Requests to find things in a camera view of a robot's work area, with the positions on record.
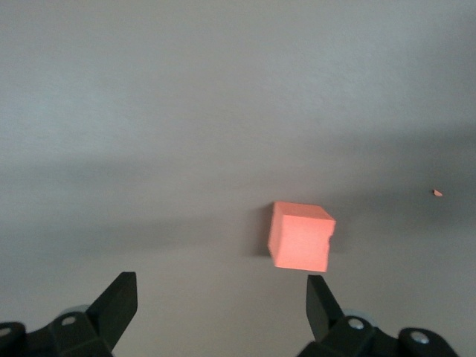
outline foam block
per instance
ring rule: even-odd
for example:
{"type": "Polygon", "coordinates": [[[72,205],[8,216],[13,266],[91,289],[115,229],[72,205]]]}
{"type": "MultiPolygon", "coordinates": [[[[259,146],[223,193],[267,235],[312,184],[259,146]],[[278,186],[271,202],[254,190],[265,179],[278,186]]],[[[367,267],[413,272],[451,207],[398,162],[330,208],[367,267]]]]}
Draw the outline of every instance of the foam block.
{"type": "Polygon", "coordinates": [[[335,219],[322,207],[275,202],[268,248],[280,268],[326,271],[335,219]]]}

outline cube front face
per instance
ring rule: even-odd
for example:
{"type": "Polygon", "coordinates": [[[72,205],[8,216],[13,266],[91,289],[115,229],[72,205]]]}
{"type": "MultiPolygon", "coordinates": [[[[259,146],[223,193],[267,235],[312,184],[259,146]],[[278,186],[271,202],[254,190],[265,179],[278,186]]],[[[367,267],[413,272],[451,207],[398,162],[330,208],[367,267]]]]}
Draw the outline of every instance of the cube front face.
{"type": "Polygon", "coordinates": [[[335,220],[318,206],[275,202],[268,241],[274,265],[326,271],[334,227],[335,220]]]}

